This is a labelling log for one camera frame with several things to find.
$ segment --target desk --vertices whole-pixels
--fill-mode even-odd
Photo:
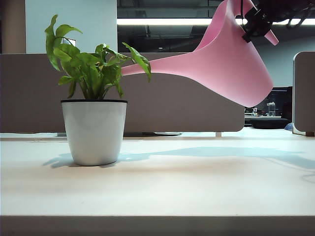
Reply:
[[[254,116],[248,116],[248,115],[245,115],[245,121],[250,121],[251,119],[279,119],[281,118],[281,116],[257,116],[257,117],[254,117]]]
[[[124,138],[73,164],[65,138],[4,134],[6,235],[315,235],[314,137],[286,130]]]

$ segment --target water bottle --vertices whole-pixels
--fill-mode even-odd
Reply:
[[[274,102],[267,103],[267,106],[269,107],[268,116],[274,117],[276,115],[276,104]]]

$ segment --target pink watering can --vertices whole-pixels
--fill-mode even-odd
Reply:
[[[150,61],[152,73],[185,76],[246,107],[261,102],[273,88],[265,64],[256,48],[242,36],[235,21],[241,0],[225,0],[217,8],[200,44],[190,53]],[[244,0],[246,14],[254,4]],[[265,37],[274,45],[270,30]],[[137,64],[123,67],[123,75],[144,73]]]

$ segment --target cubicle partition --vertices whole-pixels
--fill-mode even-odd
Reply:
[[[299,131],[315,131],[315,52],[294,57],[293,122]]]
[[[144,53],[158,59],[178,53]],[[46,54],[1,55],[1,132],[64,132],[60,100],[67,85],[52,68]],[[201,84],[181,76],[144,74],[122,78],[128,101],[125,133],[166,131],[239,131],[244,107]],[[78,89],[73,98],[83,98]],[[112,89],[108,99],[118,99]]]

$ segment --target ceiling light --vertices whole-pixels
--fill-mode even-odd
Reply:
[[[296,25],[300,22],[301,19],[292,19],[291,25]],[[274,25],[286,25],[289,23],[289,20],[281,21],[281,22],[274,22]],[[315,19],[305,19],[302,23],[303,26],[314,26]]]
[[[117,19],[117,25],[121,26],[207,26],[211,23],[212,19],[209,18],[146,18],[146,19]],[[296,25],[300,19],[293,19],[291,24]],[[236,19],[236,22],[240,25],[242,19]],[[282,22],[274,22],[274,25],[286,25],[289,20]],[[315,19],[306,19],[302,25],[315,25]]]

